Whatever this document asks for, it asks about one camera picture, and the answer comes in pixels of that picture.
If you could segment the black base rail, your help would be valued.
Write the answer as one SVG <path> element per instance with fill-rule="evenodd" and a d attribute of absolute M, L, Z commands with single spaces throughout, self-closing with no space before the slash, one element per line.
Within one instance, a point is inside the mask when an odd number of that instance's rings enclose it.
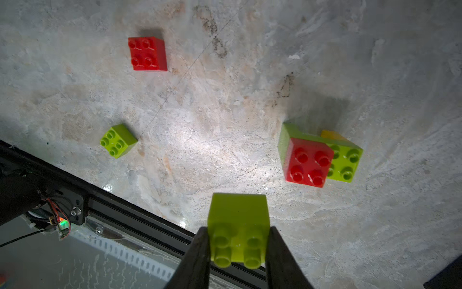
<path fill-rule="evenodd" d="M 167 281 L 71 233 L 115 240 L 175 270 L 196 233 L 6 142 L 1 143 L 1 262 L 7 288 L 153 289 Z M 264 289 L 264 268 L 210 263 L 209 287 Z"/>

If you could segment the red lego brick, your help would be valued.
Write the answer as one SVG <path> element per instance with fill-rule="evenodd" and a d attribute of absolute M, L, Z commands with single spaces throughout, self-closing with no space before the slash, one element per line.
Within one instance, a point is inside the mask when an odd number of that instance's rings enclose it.
<path fill-rule="evenodd" d="M 325 143 L 290 138 L 283 163 L 287 182 L 323 188 L 334 152 Z"/>
<path fill-rule="evenodd" d="M 135 71 L 168 71 L 165 42 L 156 37 L 129 37 Z"/>

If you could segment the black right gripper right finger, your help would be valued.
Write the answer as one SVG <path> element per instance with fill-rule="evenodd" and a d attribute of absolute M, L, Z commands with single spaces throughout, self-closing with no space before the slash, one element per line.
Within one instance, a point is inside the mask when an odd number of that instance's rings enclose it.
<path fill-rule="evenodd" d="M 269 289 L 313 289 L 275 226 L 269 229 L 265 256 Z"/>

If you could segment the long green lego brick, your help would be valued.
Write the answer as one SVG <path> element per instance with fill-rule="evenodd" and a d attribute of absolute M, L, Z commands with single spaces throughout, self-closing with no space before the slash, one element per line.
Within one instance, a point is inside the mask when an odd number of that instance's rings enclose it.
<path fill-rule="evenodd" d="M 314 136 L 301 132 L 294 124 L 284 123 L 281 127 L 278 151 L 280 155 L 281 164 L 285 161 L 286 150 L 290 138 L 301 138 L 304 140 L 311 140 L 314 142 L 325 143 L 334 152 L 332 164 L 327 175 L 327 179 L 334 179 L 350 183 L 356 173 L 357 166 L 359 165 L 363 149 L 353 142 L 344 142 L 340 140 L 333 140 Z"/>

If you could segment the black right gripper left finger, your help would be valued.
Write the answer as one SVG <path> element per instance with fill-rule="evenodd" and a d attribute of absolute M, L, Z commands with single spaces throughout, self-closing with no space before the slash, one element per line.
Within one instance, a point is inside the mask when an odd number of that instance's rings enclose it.
<path fill-rule="evenodd" d="M 211 248 L 207 227 L 201 227 L 165 289 L 208 289 Z"/>

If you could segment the small green lego brick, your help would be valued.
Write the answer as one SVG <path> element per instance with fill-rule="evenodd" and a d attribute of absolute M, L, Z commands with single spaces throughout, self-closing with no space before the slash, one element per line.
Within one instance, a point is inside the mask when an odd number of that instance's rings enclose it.
<path fill-rule="evenodd" d="M 101 147 L 115 159 L 127 154 L 137 142 L 138 140 L 124 124 L 112 126 L 100 139 Z"/>
<path fill-rule="evenodd" d="M 242 263 L 258 269 L 265 262 L 270 218 L 265 195 L 214 193 L 208 214 L 211 261 L 227 268 Z"/>

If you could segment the yellow lego brick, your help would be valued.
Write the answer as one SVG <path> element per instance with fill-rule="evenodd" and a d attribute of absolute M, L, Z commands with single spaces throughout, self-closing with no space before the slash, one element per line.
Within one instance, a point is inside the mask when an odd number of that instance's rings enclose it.
<path fill-rule="evenodd" d="M 321 137 L 323 138 L 329 138 L 329 139 L 333 139 L 333 140 L 340 140 L 340 141 L 344 141 L 344 142 L 349 142 L 349 140 L 345 137 L 343 137 L 342 135 L 334 132 L 334 131 L 329 131 L 329 130 L 323 130 L 322 133 L 321 133 Z"/>

